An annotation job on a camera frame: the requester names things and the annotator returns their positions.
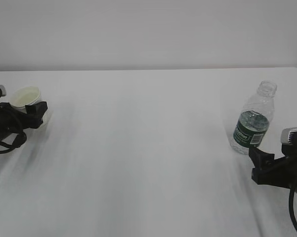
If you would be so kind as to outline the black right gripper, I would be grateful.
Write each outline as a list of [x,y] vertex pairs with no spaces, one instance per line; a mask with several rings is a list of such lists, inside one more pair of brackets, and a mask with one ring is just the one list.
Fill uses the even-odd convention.
[[252,180],[258,185],[270,185],[289,189],[297,180],[297,147],[282,146],[283,157],[266,153],[257,147],[249,148],[253,162]]

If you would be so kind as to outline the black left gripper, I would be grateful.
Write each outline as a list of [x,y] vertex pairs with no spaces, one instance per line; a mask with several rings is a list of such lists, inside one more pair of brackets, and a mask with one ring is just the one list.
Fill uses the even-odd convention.
[[[26,105],[27,120],[31,123],[46,123],[48,105],[46,101]],[[0,141],[12,133],[19,134],[25,130],[13,112],[9,103],[0,103]]]

